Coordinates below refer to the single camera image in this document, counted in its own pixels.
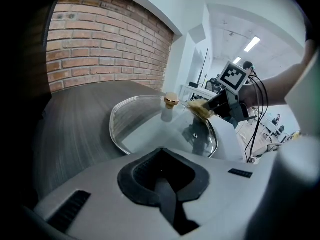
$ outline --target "gold knob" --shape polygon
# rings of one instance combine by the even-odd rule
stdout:
[[[175,105],[178,105],[179,99],[178,95],[174,92],[167,92],[164,97],[165,107],[169,110],[172,110]]]

